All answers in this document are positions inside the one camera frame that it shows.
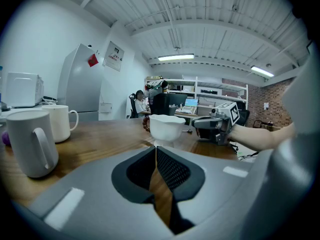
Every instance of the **laptop screen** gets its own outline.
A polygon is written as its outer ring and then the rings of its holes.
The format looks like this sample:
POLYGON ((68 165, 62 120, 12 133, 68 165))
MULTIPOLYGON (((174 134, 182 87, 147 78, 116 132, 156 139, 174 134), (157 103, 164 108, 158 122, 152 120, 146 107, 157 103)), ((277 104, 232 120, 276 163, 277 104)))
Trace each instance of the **laptop screen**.
POLYGON ((196 98, 187 98, 185 100, 185 106, 196 107, 198 105, 198 100, 196 98))

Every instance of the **human arm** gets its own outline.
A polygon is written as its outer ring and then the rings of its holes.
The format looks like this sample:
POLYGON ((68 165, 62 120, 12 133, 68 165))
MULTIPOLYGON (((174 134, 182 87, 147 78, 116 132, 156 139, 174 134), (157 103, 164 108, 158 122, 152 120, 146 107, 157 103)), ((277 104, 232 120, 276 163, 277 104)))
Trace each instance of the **human arm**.
POLYGON ((254 151, 276 148, 282 141, 296 135, 294 124, 276 131, 267 129, 249 128, 235 124, 228 138, 254 151))
POLYGON ((139 112, 139 114, 142 114, 142 115, 151 115, 151 112, 149 112, 149 111, 141 111, 141 112, 139 112))

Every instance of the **mug handle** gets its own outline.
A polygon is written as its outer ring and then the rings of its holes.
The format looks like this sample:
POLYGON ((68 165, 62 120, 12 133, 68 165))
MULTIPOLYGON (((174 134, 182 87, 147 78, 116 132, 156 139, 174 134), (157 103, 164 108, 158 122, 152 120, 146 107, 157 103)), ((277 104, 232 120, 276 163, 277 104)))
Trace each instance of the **mug handle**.
POLYGON ((54 166, 54 162, 52 160, 52 153, 49 147, 48 139, 47 136, 42 128, 35 128, 33 130, 33 133, 35 133, 39 145, 42 150, 42 154, 44 156, 44 160, 46 162, 46 165, 44 166, 46 169, 50 169, 51 167, 54 166))
POLYGON ((78 115, 78 112, 75 111, 75 110, 70 110, 70 111, 69 111, 69 114, 70 114, 70 113, 75 113, 75 115, 76 115, 75 126, 74 126, 72 129, 70 129, 70 132, 72 132, 72 131, 73 131, 74 129, 76 129, 77 126, 78 126, 78 123, 79 123, 79 115, 78 115))

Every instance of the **white wall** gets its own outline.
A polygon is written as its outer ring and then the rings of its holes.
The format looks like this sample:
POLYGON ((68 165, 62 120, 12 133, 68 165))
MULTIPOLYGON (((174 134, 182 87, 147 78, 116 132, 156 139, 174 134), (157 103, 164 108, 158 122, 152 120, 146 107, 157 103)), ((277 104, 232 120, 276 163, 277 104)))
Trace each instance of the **white wall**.
POLYGON ((120 71, 105 66, 101 95, 105 103, 112 104, 112 113, 100 113, 99 120, 124 119, 130 115, 129 95, 142 90, 145 78, 153 75, 151 66, 142 58, 136 43, 121 22, 112 25, 100 55, 106 53, 110 41, 124 50, 124 56, 120 71))
POLYGON ((100 113, 99 120, 124 119, 130 115, 128 96, 143 89, 152 68, 123 24, 110 28, 70 0, 27 0, 20 6, 0 39, 3 82, 8 72, 39 74, 44 95, 56 98, 65 57, 79 43, 92 45, 104 57, 110 41, 124 50, 124 57, 120 72, 104 68, 100 102, 111 103, 112 112, 100 113))
POLYGON ((44 95, 56 98, 65 57, 79 43, 100 50, 109 31, 109 26, 70 0, 26 0, 1 37, 4 83, 8 72, 39 74, 44 95))

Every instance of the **ceiling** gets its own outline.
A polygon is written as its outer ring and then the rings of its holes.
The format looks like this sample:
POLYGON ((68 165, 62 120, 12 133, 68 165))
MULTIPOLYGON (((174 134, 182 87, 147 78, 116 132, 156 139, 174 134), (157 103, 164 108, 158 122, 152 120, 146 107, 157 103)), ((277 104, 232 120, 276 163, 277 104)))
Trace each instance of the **ceiling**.
POLYGON ((191 63, 248 72, 257 66, 277 76, 308 56, 307 29, 286 0, 72 1, 109 26, 125 25, 150 65, 193 53, 191 63))

